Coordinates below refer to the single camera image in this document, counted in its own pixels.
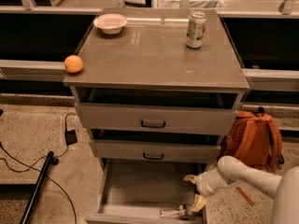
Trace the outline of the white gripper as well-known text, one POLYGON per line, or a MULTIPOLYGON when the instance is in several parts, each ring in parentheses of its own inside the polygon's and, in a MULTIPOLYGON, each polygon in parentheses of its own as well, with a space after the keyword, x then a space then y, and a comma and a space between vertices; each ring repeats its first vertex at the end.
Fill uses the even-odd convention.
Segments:
POLYGON ((191 207, 192 212, 199 212, 207 203, 207 197, 214 195, 218 190, 225 187, 225 178, 221 176, 217 169, 213 169, 199 176, 185 175, 184 181, 190 181, 193 184, 196 183, 197 190, 200 194, 194 195, 194 203, 191 207))

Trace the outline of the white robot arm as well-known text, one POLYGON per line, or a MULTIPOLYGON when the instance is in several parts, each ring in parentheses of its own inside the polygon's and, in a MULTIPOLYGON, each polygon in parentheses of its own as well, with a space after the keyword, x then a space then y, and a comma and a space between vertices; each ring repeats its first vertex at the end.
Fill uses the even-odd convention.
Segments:
POLYGON ((200 175, 186 175, 198 190, 192 205, 193 212, 201 210, 207 197, 238 182, 245 182, 274 201, 271 224, 299 224, 299 167, 284 176, 248 167, 232 156, 223 156, 213 170, 200 175))

